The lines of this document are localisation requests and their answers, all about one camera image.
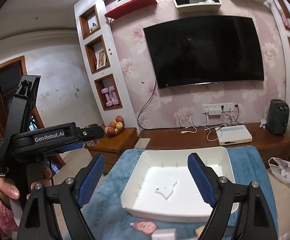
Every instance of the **picture frame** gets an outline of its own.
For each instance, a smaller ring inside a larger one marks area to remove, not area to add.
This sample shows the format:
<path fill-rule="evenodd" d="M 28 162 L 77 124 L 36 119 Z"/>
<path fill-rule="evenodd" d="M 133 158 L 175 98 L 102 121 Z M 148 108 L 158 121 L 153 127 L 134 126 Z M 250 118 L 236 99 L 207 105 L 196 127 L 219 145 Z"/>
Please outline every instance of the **picture frame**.
<path fill-rule="evenodd" d="M 105 54 L 105 50 L 103 49 L 97 56 L 96 69 L 100 69 L 105 66 L 106 66 L 106 54 Z"/>

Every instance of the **pile of fruit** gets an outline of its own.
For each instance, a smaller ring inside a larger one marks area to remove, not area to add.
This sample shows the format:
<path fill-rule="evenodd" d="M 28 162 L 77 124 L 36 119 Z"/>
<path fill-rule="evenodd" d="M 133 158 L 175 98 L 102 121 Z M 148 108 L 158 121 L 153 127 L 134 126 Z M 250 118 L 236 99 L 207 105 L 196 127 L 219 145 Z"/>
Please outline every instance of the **pile of fruit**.
<path fill-rule="evenodd" d="M 115 135 L 120 132 L 124 127 L 124 119 L 120 115 L 112 120 L 108 126 L 105 127 L 104 131 L 108 135 Z"/>

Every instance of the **black flat-screen tv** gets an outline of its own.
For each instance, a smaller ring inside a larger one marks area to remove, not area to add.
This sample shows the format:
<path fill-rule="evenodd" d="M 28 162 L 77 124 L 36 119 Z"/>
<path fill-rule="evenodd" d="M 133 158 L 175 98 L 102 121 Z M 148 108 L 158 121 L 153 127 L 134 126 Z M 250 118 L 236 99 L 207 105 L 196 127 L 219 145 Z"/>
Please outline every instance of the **black flat-screen tv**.
<path fill-rule="evenodd" d="M 160 89 L 226 81 L 263 81 L 251 18 L 199 16 L 144 28 Z"/>

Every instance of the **finger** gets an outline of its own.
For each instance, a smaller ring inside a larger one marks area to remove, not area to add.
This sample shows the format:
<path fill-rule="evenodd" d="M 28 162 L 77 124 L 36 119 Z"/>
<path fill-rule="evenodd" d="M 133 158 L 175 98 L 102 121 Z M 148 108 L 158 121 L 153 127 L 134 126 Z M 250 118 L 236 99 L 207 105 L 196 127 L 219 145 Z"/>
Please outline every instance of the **finger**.
<path fill-rule="evenodd" d="M 31 189 L 33 189 L 34 186 L 35 186 L 36 184 L 38 184 L 38 183 L 42 183 L 44 186 L 50 186 L 50 183 L 49 183 L 49 180 L 48 180 L 48 179 L 39 179 L 38 181 L 33 182 L 33 183 L 31 184 Z"/>
<path fill-rule="evenodd" d="M 50 170 L 50 168 L 46 168 L 44 171 L 44 178 L 50 179 L 51 177 L 52 177 L 52 171 Z"/>
<path fill-rule="evenodd" d="M 12 199 L 19 199 L 20 192 L 12 180 L 0 177 L 0 197 L 4 195 Z"/>

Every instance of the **dark green air fryer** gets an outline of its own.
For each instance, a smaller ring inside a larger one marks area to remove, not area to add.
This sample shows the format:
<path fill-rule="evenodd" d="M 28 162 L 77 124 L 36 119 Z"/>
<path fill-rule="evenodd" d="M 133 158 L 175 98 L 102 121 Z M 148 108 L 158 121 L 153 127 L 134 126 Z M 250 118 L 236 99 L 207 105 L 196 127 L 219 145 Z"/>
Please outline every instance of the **dark green air fryer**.
<path fill-rule="evenodd" d="M 266 127 L 274 135 L 284 135 L 288 125 L 289 107 L 280 99 L 272 99 L 269 105 L 269 112 Z"/>

